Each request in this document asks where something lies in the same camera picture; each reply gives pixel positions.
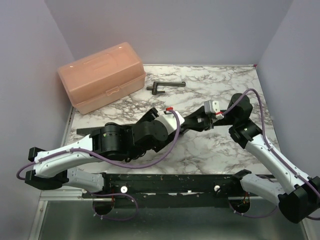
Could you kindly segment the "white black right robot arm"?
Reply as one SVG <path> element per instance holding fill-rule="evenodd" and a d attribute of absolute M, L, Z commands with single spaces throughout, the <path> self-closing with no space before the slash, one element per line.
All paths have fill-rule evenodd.
<path fill-rule="evenodd" d="M 290 162 L 266 137 L 265 126 L 251 119 L 253 106 L 244 93 L 234 94 L 227 109 L 217 101 L 206 101 L 188 115 L 181 131 L 207 131 L 217 126 L 229 126 L 232 140 L 257 158 L 275 177 L 276 183 L 262 179 L 248 170 L 237 173 L 230 191 L 241 196 L 245 192 L 260 196 L 276 205 L 292 223 L 299 223 L 320 208 L 320 178 L 310 177 Z"/>

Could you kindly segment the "light wooden picture frame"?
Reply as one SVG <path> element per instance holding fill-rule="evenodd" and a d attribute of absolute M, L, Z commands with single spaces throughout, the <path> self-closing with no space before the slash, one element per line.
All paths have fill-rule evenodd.
<path fill-rule="evenodd" d="M 98 127 L 87 127 L 87 128 L 78 128 L 76 129 L 76 134 L 80 136 L 86 136 L 91 135 L 92 133 L 95 133 L 97 131 L 107 132 L 107 131 L 120 131 L 121 129 L 128 129 L 135 124 L 117 124 L 114 122 L 106 123 L 104 126 L 98 126 Z"/>

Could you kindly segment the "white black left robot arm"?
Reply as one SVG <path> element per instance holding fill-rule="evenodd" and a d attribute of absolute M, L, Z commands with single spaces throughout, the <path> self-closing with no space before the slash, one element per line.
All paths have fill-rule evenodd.
<path fill-rule="evenodd" d="M 39 190 L 56 190 L 63 186 L 84 189 L 104 198 L 110 194 L 111 185 L 101 173 L 89 173 L 80 165 L 107 162 L 126 169 L 144 169 L 162 161 L 175 146 L 184 118 L 172 108 L 158 115 L 150 109 L 135 124 L 119 125 L 114 122 L 103 127 L 91 128 L 89 134 L 72 144 L 45 151 L 30 149 L 32 170 L 25 173 L 24 182 Z M 128 162 L 155 152 L 170 144 L 159 159 L 141 165 Z"/>

